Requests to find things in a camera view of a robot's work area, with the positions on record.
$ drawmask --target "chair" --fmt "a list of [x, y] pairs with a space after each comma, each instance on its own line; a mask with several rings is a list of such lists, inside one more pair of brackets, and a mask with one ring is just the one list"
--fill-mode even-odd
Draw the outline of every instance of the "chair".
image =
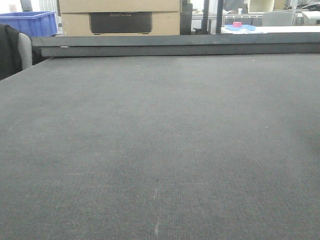
[[32, 43], [30, 38], [22, 32], [19, 33], [18, 51], [21, 56], [22, 69], [32, 67]]
[[287, 11], [268, 11], [262, 14], [263, 27], [292, 26], [293, 14]]
[[0, 24], [0, 63], [0, 80], [33, 65], [31, 39], [5, 24]]
[[320, 11], [303, 11], [304, 25], [317, 25], [320, 22]]

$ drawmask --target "cutting table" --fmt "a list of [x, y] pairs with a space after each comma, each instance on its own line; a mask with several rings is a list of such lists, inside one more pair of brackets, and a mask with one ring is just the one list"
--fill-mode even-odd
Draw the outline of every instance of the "cutting table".
[[0, 81], [0, 239], [318, 239], [319, 61], [51, 58]]

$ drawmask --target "white table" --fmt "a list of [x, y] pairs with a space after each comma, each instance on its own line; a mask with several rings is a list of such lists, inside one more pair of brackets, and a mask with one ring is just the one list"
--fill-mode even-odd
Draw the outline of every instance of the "white table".
[[[244, 13], [244, 14], [225, 14], [223, 15], [222, 24], [225, 25], [226, 19], [233, 19], [234, 22], [237, 22], [236, 19], [261, 19], [262, 16], [263, 16], [263, 12]], [[301, 19], [304, 16], [302, 15], [302, 13], [296, 13], [294, 17]]]
[[[320, 33], [320, 25], [317, 26], [257, 26], [252, 33]], [[239, 31], [231, 31], [226, 27], [221, 28], [223, 34], [239, 34]]]

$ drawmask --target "blue plastic crate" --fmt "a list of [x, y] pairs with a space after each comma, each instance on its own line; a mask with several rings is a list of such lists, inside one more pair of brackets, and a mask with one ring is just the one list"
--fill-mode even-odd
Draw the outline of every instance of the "blue plastic crate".
[[241, 29], [247, 29], [249, 31], [255, 31], [256, 27], [251, 25], [242, 25], [241, 27], [234, 27], [233, 25], [225, 25], [225, 28], [230, 31], [240, 31]]
[[30, 37], [49, 37], [57, 33], [54, 11], [24, 11], [0, 14], [0, 24], [7, 24]]

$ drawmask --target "gray cloth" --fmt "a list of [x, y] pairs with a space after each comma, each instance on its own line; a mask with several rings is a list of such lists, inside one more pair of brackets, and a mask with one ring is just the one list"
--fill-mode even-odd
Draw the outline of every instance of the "gray cloth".
[[244, 7], [244, 0], [224, 0], [224, 10], [238, 11], [238, 8]]
[[50, 59], [1, 81], [0, 239], [318, 239], [319, 61]]
[[262, 14], [262, 26], [292, 26], [294, 15], [285, 11], [269, 11]]
[[25, 70], [32, 67], [33, 53], [31, 40], [26, 34], [21, 32], [18, 39], [18, 51], [21, 56], [22, 69]]
[[22, 71], [18, 42], [19, 31], [0, 24], [0, 81]]

